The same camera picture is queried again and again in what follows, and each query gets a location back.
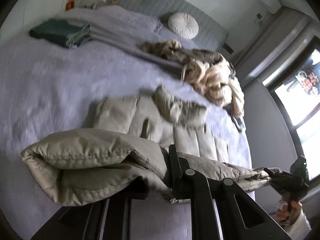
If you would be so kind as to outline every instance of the window frame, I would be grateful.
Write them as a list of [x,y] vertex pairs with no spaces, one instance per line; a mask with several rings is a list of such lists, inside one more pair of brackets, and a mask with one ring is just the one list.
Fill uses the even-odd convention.
[[[298,57],[289,65],[289,67],[276,78],[270,85],[266,86],[271,97],[275,101],[282,114],[282,117],[288,127],[289,133],[292,137],[294,147],[296,149],[297,156],[304,156],[302,144],[297,133],[297,129],[302,126],[306,121],[308,121],[315,113],[320,111],[320,103],[297,125],[293,125],[287,110],[285,109],[282,101],[276,94],[275,90],[282,86],[284,81],[293,73],[295,73],[301,65],[310,57],[311,53],[317,49],[320,52],[320,38],[314,36],[305,49],[298,55]],[[320,174],[313,178],[309,183],[309,188],[313,188],[320,184]]]

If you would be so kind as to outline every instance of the metal rivet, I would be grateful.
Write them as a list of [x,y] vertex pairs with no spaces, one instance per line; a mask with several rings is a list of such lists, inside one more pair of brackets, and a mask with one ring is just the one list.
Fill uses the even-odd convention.
[[189,175],[189,176],[192,176],[192,175],[196,174],[196,172],[194,170],[192,170],[192,169],[187,169],[186,170],[186,174]]
[[227,186],[231,186],[233,184],[233,180],[232,179],[224,179],[223,183]]

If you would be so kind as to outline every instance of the poster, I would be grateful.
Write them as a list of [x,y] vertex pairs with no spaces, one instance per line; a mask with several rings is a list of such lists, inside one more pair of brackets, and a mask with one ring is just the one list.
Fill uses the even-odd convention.
[[296,72],[295,77],[307,94],[318,96],[320,94],[320,62],[315,65],[312,63],[312,60],[308,60]]

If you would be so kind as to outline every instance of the human hand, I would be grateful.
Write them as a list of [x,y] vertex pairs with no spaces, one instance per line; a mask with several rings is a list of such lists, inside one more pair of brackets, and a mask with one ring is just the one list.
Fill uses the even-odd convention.
[[278,211],[277,215],[275,217],[275,220],[286,220],[290,216],[290,224],[294,224],[302,210],[302,204],[297,201],[291,201],[291,206],[292,206],[292,211],[291,213],[288,212],[288,201],[289,201],[290,196],[287,194],[284,194],[282,196],[282,200],[279,201],[278,205]]

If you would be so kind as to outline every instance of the curtain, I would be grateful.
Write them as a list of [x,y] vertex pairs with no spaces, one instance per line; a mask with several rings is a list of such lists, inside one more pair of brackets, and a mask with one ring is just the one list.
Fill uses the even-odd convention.
[[230,60],[241,86],[244,88],[264,71],[310,20],[310,16],[294,9],[279,9],[253,40]]

